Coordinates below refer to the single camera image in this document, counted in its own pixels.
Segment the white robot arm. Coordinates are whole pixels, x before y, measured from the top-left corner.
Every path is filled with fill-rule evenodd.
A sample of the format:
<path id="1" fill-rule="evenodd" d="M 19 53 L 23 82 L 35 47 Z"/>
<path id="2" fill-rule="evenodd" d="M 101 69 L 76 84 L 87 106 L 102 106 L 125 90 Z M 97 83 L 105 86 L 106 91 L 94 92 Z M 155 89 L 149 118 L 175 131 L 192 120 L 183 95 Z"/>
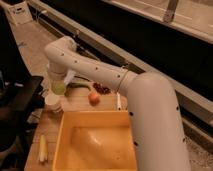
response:
<path id="1" fill-rule="evenodd" d="M 138 171 L 191 171 L 177 96 L 166 77 L 84 57 L 69 36 L 49 43 L 44 52 L 53 77 L 71 69 L 127 98 Z"/>

